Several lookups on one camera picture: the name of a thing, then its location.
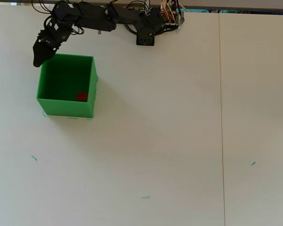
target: robotic arm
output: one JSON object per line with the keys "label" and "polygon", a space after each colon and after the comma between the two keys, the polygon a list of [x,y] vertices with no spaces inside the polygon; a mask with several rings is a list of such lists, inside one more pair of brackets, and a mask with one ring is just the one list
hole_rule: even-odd
{"label": "robotic arm", "polygon": [[137,45],[153,46],[155,35],[175,30],[178,28],[179,19],[173,24],[172,21],[166,23],[164,15],[157,9],[146,13],[113,3],[101,7],[83,1],[68,4],[61,0],[55,4],[50,16],[44,21],[44,30],[38,34],[33,46],[33,65],[40,67],[44,61],[55,55],[62,42],[67,41],[71,34],[83,34],[83,28],[110,32],[116,29],[116,24],[119,23],[132,24],[135,27]]}

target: white surface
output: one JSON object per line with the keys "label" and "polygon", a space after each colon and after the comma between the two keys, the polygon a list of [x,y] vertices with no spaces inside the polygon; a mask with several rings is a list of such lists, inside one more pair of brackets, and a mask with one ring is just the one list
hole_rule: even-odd
{"label": "white surface", "polygon": [[87,121],[42,115],[45,16],[0,6],[0,226],[224,225],[218,15],[185,17],[155,47],[121,25],[63,43],[95,57]]}
{"label": "white surface", "polygon": [[220,15],[220,41],[225,223],[283,226],[283,16]]}

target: small green mark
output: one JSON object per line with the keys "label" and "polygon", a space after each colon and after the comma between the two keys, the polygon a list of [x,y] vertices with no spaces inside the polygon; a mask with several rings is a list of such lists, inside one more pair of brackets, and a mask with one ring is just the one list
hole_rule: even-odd
{"label": "small green mark", "polygon": [[43,116],[44,116],[44,117],[48,117],[48,115],[45,113],[44,110],[43,110]]}
{"label": "small green mark", "polygon": [[34,157],[33,155],[32,155],[32,158],[33,158],[33,159],[35,159],[36,161],[38,161],[38,160],[37,160],[37,158],[36,158],[36,157]]}

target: green box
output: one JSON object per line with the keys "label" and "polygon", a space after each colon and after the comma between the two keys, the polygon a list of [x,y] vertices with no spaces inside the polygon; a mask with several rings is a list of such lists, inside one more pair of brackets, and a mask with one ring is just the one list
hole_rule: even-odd
{"label": "green box", "polygon": [[92,56],[56,54],[41,67],[37,100],[48,115],[92,118],[97,81]]}

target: cable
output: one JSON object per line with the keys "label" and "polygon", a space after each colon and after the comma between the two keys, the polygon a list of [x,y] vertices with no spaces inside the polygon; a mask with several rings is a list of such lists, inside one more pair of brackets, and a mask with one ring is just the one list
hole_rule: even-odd
{"label": "cable", "polygon": [[176,0],[176,4],[177,4],[178,13],[179,13],[179,15],[181,17],[181,10],[180,10],[180,6],[179,6],[179,1],[178,0]]}
{"label": "cable", "polygon": [[49,13],[51,12],[51,11],[45,6],[43,0],[39,0],[39,3],[40,3],[40,5],[41,5],[42,9],[44,9],[45,11],[47,11],[47,12],[49,12]]}
{"label": "cable", "polygon": [[115,4],[115,3],[120,2],[120,1],[121,0],[113,0],[113,1],[109,2],[107,5],[105,5],[104,8],[107,9],[108,5]]}
{"label": "cable", "polygon": [[170,12],[171,12],[171,15],[172,15],[172,18],[173,18],[173,20],[175,21],[175,17],[174,17],[174,15],[173,15],[173,13],[172,13],[172,10],[171,10],[171,8],[170,8],[170,6],[169,6],[169,4],[166,2],[166,5],[168,6],[168,8],[169,8],[169,10],[170,10]]}
{"label": "cable", "polygon": [[183,8],[186,12],[189,12],[189,11],[187,10],[187,8],[183,6],[183,4],[179,3],[179,6],[180,6],[181,8]]}
{"label": "cable", "polygon": [[44,28],[47,26],[47,21],[51,18],[51,15],[44,20]]}
{"label": "cable", "polygon": [[79,31],[76,31],[75,29],[71,28],[71,30],[72,30],[71,34],[72,35],[84,34],[85,33],[85,30],[82,27],[77,26],[77,28],[78,28]]}
{"label": "cable", "polygon": [[162,0],[161,1],[161,7],[162,7],[163,12],[164,12],[164,14],[166,16],[166,19],[169,20],[169,14],[166,11],[166,0]]}
{"label": "cable", "polygon": [[33,0],[32,0],[32,7],[34,8],[34,10],[36,10],[37,12],[39,12],[39,13],[43,13],[43,14],[50,14],[50,12],[41,12],[41,11],[39,11],[39,10],[37,10],[35,7],[34,7],[34,5],[33,5]]}
{"label": "cable", "polygon": [[124,24],[125,25],[125,28],[130,31],[132,34],[135,34],[137,35],[137,32],[133,31],[127,24]]}
{"label": "cable", "polygon": [[174,31],[174,30],[176,30],[176,29],[177,29],[177,26],[174,27],[174,28],[162,28],[159,32],[157,32],[157,33],[155,34],[155,36],[160,35],[160,34],[163,34],[163,33],[166,33],[166,32],[171,32],[171,31]]}
{"label": "cable", "polygon": [[140,1],[140,0],[132,1],[126,6],[126,8],[130,8],[133,6],[139,6],[139,7],[145,8],[145,11],[147,14],[149,14],[150,12],[149,6],[144,1]]}

